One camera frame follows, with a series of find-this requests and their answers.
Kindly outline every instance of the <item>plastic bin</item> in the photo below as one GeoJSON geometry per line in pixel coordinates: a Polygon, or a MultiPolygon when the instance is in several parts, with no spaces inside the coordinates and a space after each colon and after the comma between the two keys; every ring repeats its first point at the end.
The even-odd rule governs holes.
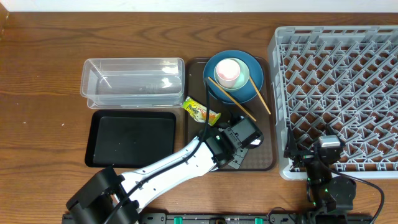
{"type": "Polygon", "coordinates": [[[88,59],[80,93],[93,109],[179,107],[184,69],[180,58],[88,59]]]}
{"type": "Polygon", "coordinates": [[[398,26],[279,27],[268,46],[279,172],[287,128],[309,148],[327,123],[346,141],[334,168],[364,179],[398,178],[398,26]]]}

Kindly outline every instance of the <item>wooden table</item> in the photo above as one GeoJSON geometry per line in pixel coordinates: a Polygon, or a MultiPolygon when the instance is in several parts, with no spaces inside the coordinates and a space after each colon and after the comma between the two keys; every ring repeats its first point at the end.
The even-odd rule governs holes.
{"type": "MultiPolygon", "coordinates": [[[[93,110],[80,96],[83,62],[111,57],[210,57],[227,49],[267,58],[279,26],[396,24],[398,14],[11,13],[0,41],[0,223],[60,223],[67,200],[99,169],[84,155],[93,110]]],[[[182,110],[176,149],[182,145],[182,110]]],[[[398,180],[377,223],[395,223],[398,180]]],[[[354,212],[374,214],[379,193],[358,184],[354,212]]],[[[214,172],[150,204],[174,213],[303,211],[305,182],[270,172],[214,172]]]]}

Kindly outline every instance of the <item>wire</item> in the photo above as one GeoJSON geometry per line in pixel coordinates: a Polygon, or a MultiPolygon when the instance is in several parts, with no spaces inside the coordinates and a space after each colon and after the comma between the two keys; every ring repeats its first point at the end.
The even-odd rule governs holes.
{"type": "Polygon", "coordinates": [[[207,80],[205,81],[205,87],[206,87],[206,121],[205,121],[205,130],[202,134],[202,136],[199,139],[199,143],[197,144],[197,146],[194,148],[194,150],[191,152],[191,154],[189,154],[186,158],[182,159],[179,162],[176,162],[175,164],[166,167],[162,170],[157,171],[156,173],[148,176],[147,178],[145,178],[144,180],[140,181],[137,185],[135,185],[127,194],[126,196],[120,200],[120,202],[113,208],[112,212],[108,215],[108,217],[106,218],[106,220],[103,222],[103,224],[107,224],[110,219],[112,219],[116,212],[118,212],[118,210],[122,207],[122,205],[124,203],[127,202],[127,200],[129,199],[129,197],[139,188],[141,188],[145,183],[147,183],[148,181],[150,181],[151,179],[157,177],[160,174],[163,174],[164,172],[169,171],[170,169],[173,169],[174,167],[177,167],[183,163],[186,163],[193,155],[195,155],[195,153],[197,152],[197,150],[199,149],[199,147],[201,146],[201,144],[204,142],[206,134],[207,134],[207,129],[208,129],[208,123],[209,123],[209,113],[210,113],[210,97],[209,97],[209,86],[208,86],[208,82],[207,80]]]}
{"type": "Polygon", "coordinates": [[[326,166],[326,165],[321,161],[321,159],[319,158],[318,153],[315,154],[315,157],[319,160],[319,162],[320,162],[320,164],[322,165],[322,167],[325,168],[325,169],[327,169],[328,171],[330,171],[330,172],[332,172],[332,173],[334,173],[334,174],[336,174],[336,175],[340,175],[340,176],[342,176],[342,177],[346,177],[346,178],[349,178],[349,179],[351,179],[351,180],[356,180],[356,181],[358,181],[358,182],[360,182],[360,183],[362,183],[362,184],[366,184],[366,185],[368,185],[368,186],[374,187],[375,189],[377,189],[377,190],[380,192],[381,200],[380,200],[379,208],[377,209],[377,211],[376,211],[376,213],[374,214],[374,216],[373,216],[371,222],[369,223],[369,224],[373,224],[373,223],[376,221],[377,217],[379,216],[379,214],[380,214],[380,212],[381,212],[381,209],[383,208],[383,205],[384,205],[384,192],[383,192],[383,190],[382,190],[379,186],[377,186],[376,184],[372,184],[372,183],[370,183],[370,182],[368,182],[368,181],[366,181],[366,180],[359,179],[359,178],[357,178],[357,177],[353,177],[353,176],[350,176],[350,175],[342,174],[341,172],[338,172],[338,171],[336,171],[336,170],[332,170],[330,167],[326,166]]]}
{"type": "Polygon", "coordinates": [[[269,213],[267,214],[267,221],[270,221],[270,220],[269,220],[269,215],[270,215],[275,209],[282,209],[283,211],[286,212],[286,214],[289,216],[289,218],[290,218],[294,223],[297,223],[297,219],[296,219],[296,218],[293,218],[289,213],[287,213],[286,209],[284,209],[284,208],[282,208],[282,207],[275,207],[275,208],[271,209],[271,211],[269,211],[269,213]]]}

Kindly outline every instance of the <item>pink cup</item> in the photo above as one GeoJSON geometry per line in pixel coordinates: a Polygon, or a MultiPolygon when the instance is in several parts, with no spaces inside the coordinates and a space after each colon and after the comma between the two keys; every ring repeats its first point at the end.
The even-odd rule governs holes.
{"type": "Polygon", "coordinates": [[[230,58],[218,62],[216,66],[217,80],[225,88],[232,88],[241,73],[239,64],[230,58]]]}

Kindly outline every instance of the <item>white wall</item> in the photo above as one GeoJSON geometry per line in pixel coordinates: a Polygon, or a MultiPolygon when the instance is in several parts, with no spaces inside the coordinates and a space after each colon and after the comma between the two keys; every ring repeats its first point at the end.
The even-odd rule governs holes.
{"type": "Polygon", "coordinates": [[[0,0],[14,11],[398,12],[398,0],[0,0]]]}

